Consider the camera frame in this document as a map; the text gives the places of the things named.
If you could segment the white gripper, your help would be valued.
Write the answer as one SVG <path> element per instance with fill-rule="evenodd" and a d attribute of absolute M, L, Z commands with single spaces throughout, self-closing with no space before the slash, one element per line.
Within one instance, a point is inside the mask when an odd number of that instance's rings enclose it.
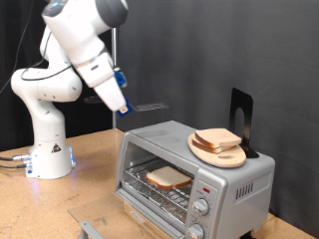
<path fill-rule="evenodd" d="M 119 111 L 123 115 L 129 111 L 124 95 L 115 78 L 110 78 L 98 84 L 94 87 L 94 90 L 112 112 Z"/>

